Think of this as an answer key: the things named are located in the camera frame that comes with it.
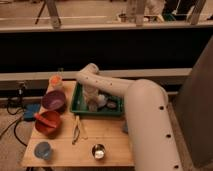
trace red bowl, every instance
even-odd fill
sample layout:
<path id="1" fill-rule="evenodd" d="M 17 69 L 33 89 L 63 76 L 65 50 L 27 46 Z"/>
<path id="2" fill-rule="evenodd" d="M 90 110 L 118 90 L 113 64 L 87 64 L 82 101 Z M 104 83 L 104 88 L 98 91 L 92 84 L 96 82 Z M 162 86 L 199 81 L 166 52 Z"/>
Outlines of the red bowl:
<path id="1" fill-rule="evenodd" d="M 66 96 L 63 91 L 53 90 L 45 94 L 41 100 L 41 105 L 47 110 L 59 110 L 66 103 Z"/>
<path id="2" fill-rule="evenodd" d="M 44 117 L 45 119 L 47 119 L 48 121 L 53 122 L 55 125 L 55 127 L 50 127 L 47 124 L 36 119 L 35 128 L 37 131 L 41 132 L 44 135 L 49 135 L 55 132 L 61 125 L 60 114 L 56 111 L 49 110 L 49 111 L 41 113 L 40 115 Z"/>

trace gray panel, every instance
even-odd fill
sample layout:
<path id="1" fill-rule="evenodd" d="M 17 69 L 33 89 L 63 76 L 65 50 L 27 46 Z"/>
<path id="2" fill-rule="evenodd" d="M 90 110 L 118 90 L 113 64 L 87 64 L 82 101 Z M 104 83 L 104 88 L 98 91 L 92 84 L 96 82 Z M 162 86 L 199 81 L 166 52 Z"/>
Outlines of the gray panel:
<path id="1" fill-rule="evenodd" d="M 213 159 L 213 37 L 182 86 L 174 109 L 195 166 Z"/>

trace wooden table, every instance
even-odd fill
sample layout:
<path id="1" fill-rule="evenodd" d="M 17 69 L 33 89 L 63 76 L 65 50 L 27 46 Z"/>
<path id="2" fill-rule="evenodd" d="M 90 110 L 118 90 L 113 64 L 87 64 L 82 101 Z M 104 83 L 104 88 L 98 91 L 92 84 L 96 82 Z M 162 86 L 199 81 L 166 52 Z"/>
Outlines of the wooden table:
<path id="1" fill-rule="evenodd" d="M 86 130 L 88 139 L 80 137 L 75 145 L 72 145 L 74 115 L 70 112 L 70 104 L 75 81 L 64 81 L 64 91 L 67 98 L 67 108 L 61 114 L 62 125 L 54 136 L 46 137 L 33 128 L 31 138 L 26 148 L 23 167 L 107 167 L 107 166 L 133 166 L 133 158 L 129 145 L 128 135 L 122 132 L 124 118 L 106 117 L 82 117 L 81 121 Z M 49 161 L 35 157 L 35 146 L 47 141 L 53 149 Z M 92 155 L 92 147 L 95 144 L 103 144 L 106 156 L 102 160 L 95 160 Z"/>

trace bowl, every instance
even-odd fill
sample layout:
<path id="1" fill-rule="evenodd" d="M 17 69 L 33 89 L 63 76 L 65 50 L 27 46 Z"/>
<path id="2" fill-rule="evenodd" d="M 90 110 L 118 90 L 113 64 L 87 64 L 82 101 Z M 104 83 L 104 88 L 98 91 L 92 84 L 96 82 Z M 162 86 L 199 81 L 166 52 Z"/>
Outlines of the bowl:
<path id="1" fill-rule="evenodd" d="M 49 135 L 55 132 L 61 125 L 60 114 L 56 111 L 49 110 L 35 115 L 37 115 L 35 116 L 35 128 L 38 132 L 41 132 L 44 135 Z"/>
<path id="2" fill-rule="evenodd" d="M 41 99 L 41 105 L 47 110 L 59 110 L 65 106 L 66 96 L 63 91 L 53 90 Z"/>

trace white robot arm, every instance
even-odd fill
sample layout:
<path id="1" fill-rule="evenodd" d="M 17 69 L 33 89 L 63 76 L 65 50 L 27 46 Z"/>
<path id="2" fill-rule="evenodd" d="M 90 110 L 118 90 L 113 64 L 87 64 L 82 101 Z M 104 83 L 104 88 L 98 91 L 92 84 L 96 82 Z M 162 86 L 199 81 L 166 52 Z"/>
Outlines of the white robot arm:
<path id="1" fill-rule="evenodd" d="M 136 171 L 183 171 L 177 150 L 165 90 L 150 80 L 103 77 L 95 64 L 77 75 L 77 81 L 124 98 L 128 132 Z"/>

